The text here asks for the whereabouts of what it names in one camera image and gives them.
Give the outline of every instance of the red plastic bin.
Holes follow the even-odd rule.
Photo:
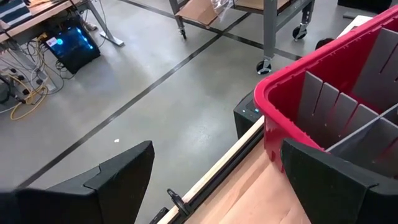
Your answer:
[[[264,147],[283,171],[280,146],[292,138],[321,151],[323,149],[296,124],[305,72],[315,74],[340,92],[381,113],[352,90],[381,28],[398,32],[398,6],[394,6],[364,25],[323,46],[295,63],[263,79],[254,90],[254,102],[265,116]]]

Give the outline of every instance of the gray floor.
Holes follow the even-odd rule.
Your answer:
[[[167,0],[136,1],[171,11]],[[291,36],[300,22],[295,17],[278,32],[277,48],[306,55],[318,40],[336,37],[350,22],[342,18],[348,9],[336,2],[317,0],[308,35],[299,42]],[[236,142],[232,111],[264,78],[255,71],[262,51],[221,37],[91,136],[93,128],[216,35],[186,25],[183,41],[171,18],[118,0],[103,4],[109,28],[126,45],[105,42],[100,58],[26,119],[10,121],[9,114],[0,114],[0,187],[19,185],[85,135],[87,141],[30,186],[50,187],[152,140],[154,169],[137,219],[148,223],[162,207],[171,207],[167,188],[183,195]],[[223,30],[243,14],[231,9],[212,27]],[[92,15],[89,20],[95,21]],[[230,32],[262,42],[261,29],[262,17],[252,14]],[[292,62],[276,55],[272,68]]]

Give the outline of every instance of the metal cart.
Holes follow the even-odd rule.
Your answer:
[[[178,3],[177,0],[169,1],[180,33],[186,39],[183,19],[177,13],[188,1],[182,1],[181,3]],[[233,9],[263,14],[264,16],[264,60],[257,64],[256,69],[259,75],[267,74],[271,71],[276,32],[300,11],[303,12],[302,21],[293,30],[292,35],[296,41],[305,37],[307,26],[311,21],[314,3],[315,0],[234,0]]]

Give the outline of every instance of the black floor stripe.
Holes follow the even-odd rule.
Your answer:
[[[182,68],[184,65],[186,65],[189,61],[194,59],[200,52],[204,51],[207,49],[212,43],[216,42],[222,35],[216,35],[212,39],[210,39],[207,43],[205,43],[203,46],[201,46],[198,50],[194,51],[194,53],[190,54],[186,59],[181,61],[178,65],[174,66],[170,71],[168,71],[165,75],[160,77],[156,82],[151,84],[149,87],[147,87],[144,91],[139,93],[136,97],[134,97],[132,100],[127,102],[124,106],[122,106],[120,109],[118,109],[116,112],[114,112],[111,116],[106,118],[103,122],[101,122],[99,125],[97,125],[94,129],[89,131],[87,134],[85,134],[81,139],[79,139],[77,142],[75,142],[73,145],[71,145],[68,149],[63,151],[61,154],[59,154],[55,159],[51,160],[48,164],[43,166],[40,170],[38,170],[35,174],[30,176],[27,180],[23,181],[20,185],[18,185],[19,188],[24,188],[29,186],[31,183],[33,183],[35,180],[37,180],[39,177],[41,177],[43,174],[45,174],[47,171],[49,171],[52,167],[57,165],[62,159],[67,157],[69,154],[71,154],[74,150],[79,148],[83,143],[87,142],[91,137],[93,137],[96,133],[101,131],[105,126],[107,126],[110,122],[112,122],[114,119],[116,119],[118,116],[122,115],[127,109],[129,109],[132,105],[137,103],[140,99],[142,99],[144,96],[146,96],[148,93],[150,93],[153,89],[158,87],[160,84],[162,84],[166,79],[170,78],[176,71],[178,71],[180,68]]]
[[[163,10],[160,10],[160,9],[156,9],[154,7],[147,6],[147,5],[144,5],[144,4],[141,4],[141,3],[137,3],[137,2],[134,2],[134,1],[130,1],[130,0],[120,0],[120,1],[128,3],[128,4],[132,4],[133,6],[137,6],[137,7],[140,7],[142,9],[146,9],[148,11],[151,11],[151,12],[154,12],[154,13],[158,13],[160,15],[167,16],[169,18],[174,19],[174,15],[169,13],[169,12],[166,12],[166,11],[163,11]],[[215,32],[217,34],[223,34],[224,36],[229,37],[231,39],[234,39],[234,40],[237,40],[237,41],[242,42],[244,44],[249,44],[251,46],[254,46],[254,47],[262,49],[262,44],[260,44],[260,43],[257,43],[255,41],[252,41],[252,40],[249,40],[249,39],[246,39],[246,38],[239,37],[239,36],[236,36],[234,34],[228,33],[230,30],[232,30],[232,28],[234,28],[236,25],[238,25],[240,22],[245,20],[245,18],[249,17],[250,15],[251,15],[250,12],[245,13],[245,15],[243,15],[238,20],[233,22],[225,30],[219,30],[219,29],[215,29],[215,28],[212,28],[212,27],[207,27],[207,26],[204,26],[203,24],[200,24],[200,23],[197,23],[197,22],[194,22],[194,21],[189,21],[189,20],[186,20],[186,19],[184,19],[183,21],[184,21],[184,23],[191,24],[193,26],[209,30],[209,31]],[[280,55],[280,56],[285,57],[285,58],[289,58],[291,60],[298,60],[298,59],[302,58],[301,56],[298,56],[298,55],[295,55],[295,54],[292,54],[290,52],[286,52],[284,50],[277,49],[277,48],[275,48],[275,54]]]

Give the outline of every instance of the plastic bag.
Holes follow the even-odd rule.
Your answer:
[[[222,21],[226,11],[234,5],[234,0],[211,0],[211,3],[219,19]]]

